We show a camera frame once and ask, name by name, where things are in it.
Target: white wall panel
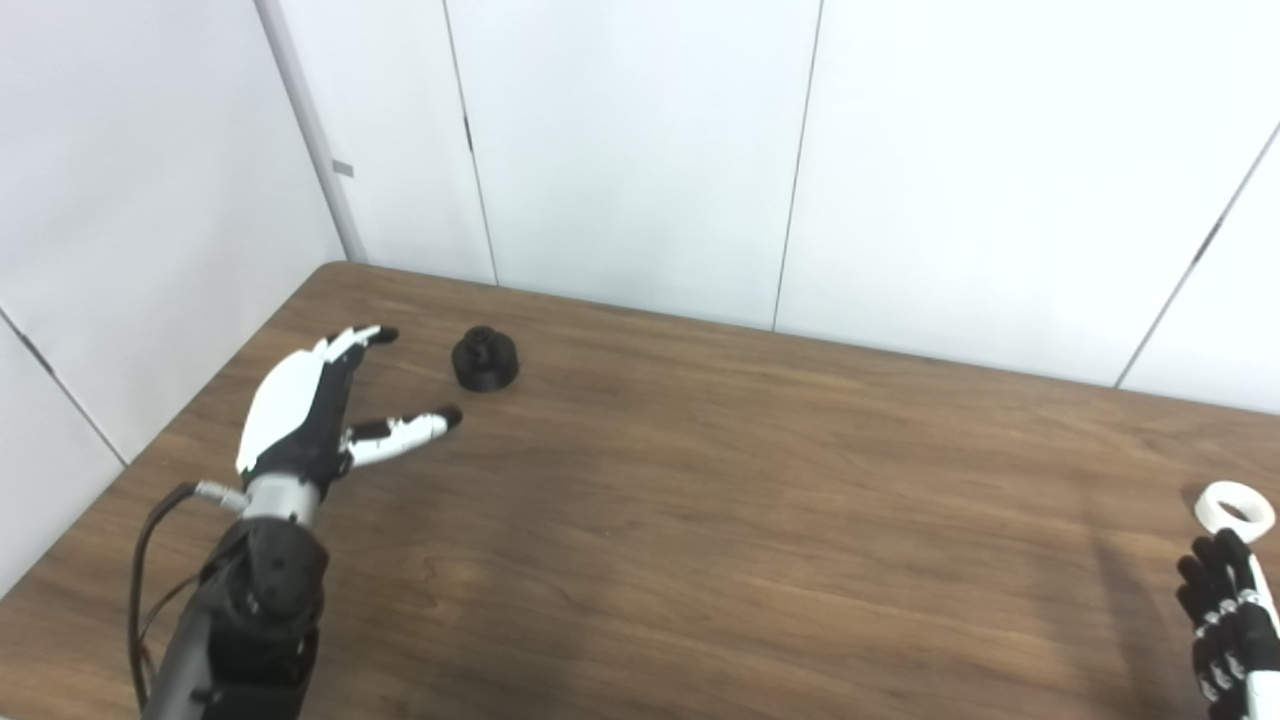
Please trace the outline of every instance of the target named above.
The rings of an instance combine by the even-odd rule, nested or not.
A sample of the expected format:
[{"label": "white wall panel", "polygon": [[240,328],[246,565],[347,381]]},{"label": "white wall panel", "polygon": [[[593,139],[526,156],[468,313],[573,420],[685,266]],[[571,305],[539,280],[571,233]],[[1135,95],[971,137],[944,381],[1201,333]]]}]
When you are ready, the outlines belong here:
[{"label": "white wall panel", "polygon": [[0,304],[129,459],[332,218],[248,0],[4,4],[0,87]]},{"label": "white wall panel", "polygon": [[440,0],[273,0],[366,260],[493,283]]},{"label": "white wall panel", "polygon": [[768,327],[815,0],[453,0],[503,286]]},{"label": "white wall panel", "polygon": [[0,596],[120,471],[106,445],[0,323]]},{"label": "white wall panel", "polygon": [[1123,387],[1280,414],[1280,146],[1258,165]]},{"label": "white wall panel", "polygon": [[1277,27],[827,0],[777,328],[1114,383],[1280,118]]}]

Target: black cylindrical object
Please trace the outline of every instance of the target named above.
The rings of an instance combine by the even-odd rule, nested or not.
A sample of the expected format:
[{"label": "black cylindrical object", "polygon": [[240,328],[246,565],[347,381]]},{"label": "black cylindrical object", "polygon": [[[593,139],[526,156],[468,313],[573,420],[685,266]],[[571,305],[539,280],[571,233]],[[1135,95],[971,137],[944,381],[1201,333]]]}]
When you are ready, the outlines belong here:
[{"label": "black cylindrical object", "polygon": [[516,343],[488,325],[474,327],[453,346],[453,372],[471,392],[502,389],[520,374]]}]

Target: white ring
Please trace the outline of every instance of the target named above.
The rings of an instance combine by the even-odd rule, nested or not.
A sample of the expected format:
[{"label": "white ring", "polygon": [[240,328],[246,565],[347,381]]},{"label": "white ring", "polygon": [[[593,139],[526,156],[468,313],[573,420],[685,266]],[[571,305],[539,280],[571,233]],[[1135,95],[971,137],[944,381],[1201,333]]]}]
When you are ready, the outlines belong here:
[{"label": "white ring", "polygon": [[[1224,505],[1238,510],[1244,519],[1233,515]],[[1276,524],[1276,511],[1262,493],[1249,486],[1217,480],[1210,483],[1196,501],[1196,519],[1211,533],[1231,528],[1242,541],[1252,543]]]}]

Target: wood grain surface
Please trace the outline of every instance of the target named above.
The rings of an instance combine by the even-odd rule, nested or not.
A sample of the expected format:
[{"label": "wood grain surface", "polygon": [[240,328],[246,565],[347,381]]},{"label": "wood grain surface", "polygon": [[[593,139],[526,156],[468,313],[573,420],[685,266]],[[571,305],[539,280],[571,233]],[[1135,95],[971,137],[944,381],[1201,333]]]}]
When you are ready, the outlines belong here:
[{"label": "wood grain surface", "polygon": [[[328,265],[0,601],[0,715],[137,716],[143,516],[234,482],[268,369],[362,323],[402,337],[349,420],[466,419],[321,506],[310,719],[1203,717],[1172,598],[1188,500],[1280,497],[1280,418]],[[481,323],[522,360],[495,395],[449,365]],[[227,523],[170,516],[147,605]]]}]

